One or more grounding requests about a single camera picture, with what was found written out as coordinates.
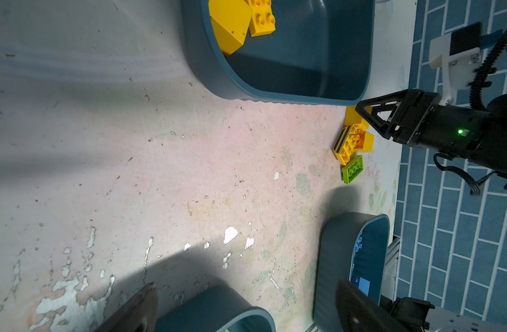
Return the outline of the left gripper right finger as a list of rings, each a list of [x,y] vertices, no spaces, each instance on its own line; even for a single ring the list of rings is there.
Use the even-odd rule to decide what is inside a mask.
[[[345,332],[407,331],[404,325],[373,303],[350,280],[341,279],[337,284],[336,310]]]

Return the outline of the yellow lego plate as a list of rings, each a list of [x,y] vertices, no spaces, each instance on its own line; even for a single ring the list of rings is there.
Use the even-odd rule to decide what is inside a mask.
[[[332,151],[343,166],[350,162],[351,155],[364,145],[365,128],[362,124],[344,127],[335,140]]]

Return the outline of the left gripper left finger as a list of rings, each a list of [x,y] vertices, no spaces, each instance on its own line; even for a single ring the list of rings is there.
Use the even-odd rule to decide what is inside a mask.
[[[154,331],[157,323],[159,296],[155,283],[148,283],[108,318],[97,332]]]

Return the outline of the yellow lego slope brick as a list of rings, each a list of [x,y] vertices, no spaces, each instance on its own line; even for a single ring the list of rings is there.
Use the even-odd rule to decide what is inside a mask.
[[[360,116],[355,106],[346,107],[344,127],[355,126],[358,130],[366,131],[369,128],[369,123]]]

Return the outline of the yellow small lego brick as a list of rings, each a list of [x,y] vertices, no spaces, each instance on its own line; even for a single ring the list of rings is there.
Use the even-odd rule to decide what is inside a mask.
[[[252,9],[249,33],[252,37],[269,35],[275,31],[275,17],[271,0],[246,0]]]

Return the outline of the blue lego plate narrow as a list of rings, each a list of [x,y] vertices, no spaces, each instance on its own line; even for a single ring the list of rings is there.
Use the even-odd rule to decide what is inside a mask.
[[[366,296],[369,295],[370,291],[370,281],[363,277],[352,277],[351,282],[354,286],[357,287],[358,290],[360,290],[362,293],[364,293]]]

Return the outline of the yellow lego cube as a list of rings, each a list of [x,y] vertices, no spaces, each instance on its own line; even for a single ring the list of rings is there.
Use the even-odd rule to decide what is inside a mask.
[[[218,46],[230,56],[244,45],[252,9],[243,0],[209,0],[209,12]]]

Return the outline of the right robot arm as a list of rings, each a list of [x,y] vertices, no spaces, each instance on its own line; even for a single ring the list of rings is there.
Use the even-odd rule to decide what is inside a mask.
[[[361,101],[356,112],[383,138],[409,147],[429,148],[436,167],[460,176],[477,196],[486,177],[475,180],[459,167],[439,160],[465,159],[487,167],[507,181],[507,94],[482,101],[491,86],[496,60],[507,52],[507,29],[488,35],[486,48],[480,22],[430,42],[429,65],[442,71],[442,92],[407,89]]]

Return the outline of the green lego plate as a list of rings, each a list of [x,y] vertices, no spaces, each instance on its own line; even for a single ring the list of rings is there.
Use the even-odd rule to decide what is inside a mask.
[[[351,184],[351,182],[353,182],[362,171],[364,171],[363,157],[356,156],[352,158],[347,165],[343,166],[341,169],[343,182],[345,184]]]

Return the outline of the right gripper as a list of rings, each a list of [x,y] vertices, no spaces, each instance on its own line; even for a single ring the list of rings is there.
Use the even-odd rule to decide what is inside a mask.
[[[429,148],[464,148],[465,108],[439,105],[440,96],[406,89],[362,100],[356,111],[383,138]],[[390,112],[386,120],[381,114]]]

